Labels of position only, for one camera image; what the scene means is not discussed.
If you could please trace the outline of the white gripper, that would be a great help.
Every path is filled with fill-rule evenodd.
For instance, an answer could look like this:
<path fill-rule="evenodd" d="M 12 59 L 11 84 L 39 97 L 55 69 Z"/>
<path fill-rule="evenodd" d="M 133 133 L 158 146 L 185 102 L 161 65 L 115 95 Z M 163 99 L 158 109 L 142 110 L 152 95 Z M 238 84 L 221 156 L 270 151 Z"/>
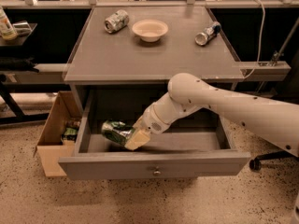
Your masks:
<path fill-rule="evenodd" d="M 136 150 L 148 143 L 150 140 L 150 133 L 163 133 L 169 127 L 169 124 L 164 123 L 157 116 L 154 110 L 154 105 L 150 105 L 135 122 L 133 134 L 130 136 L 124 147 L 129 150 Z"/>

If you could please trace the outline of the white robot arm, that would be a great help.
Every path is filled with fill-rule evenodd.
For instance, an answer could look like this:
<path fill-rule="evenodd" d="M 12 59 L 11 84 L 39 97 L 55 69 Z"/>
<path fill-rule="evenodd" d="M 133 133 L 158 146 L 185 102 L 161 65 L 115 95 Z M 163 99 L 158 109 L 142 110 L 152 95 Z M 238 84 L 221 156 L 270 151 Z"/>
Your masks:
<path fill-rule="evenodd" d="M 218 89 L 187 73 L 169 80 L 167 93 L 145 109 L 125 147 L 144 146 L 153 134 L 163 133 L 201 108 L 244 126 L 293 156 L 299 154 L 299 105 Z"/>

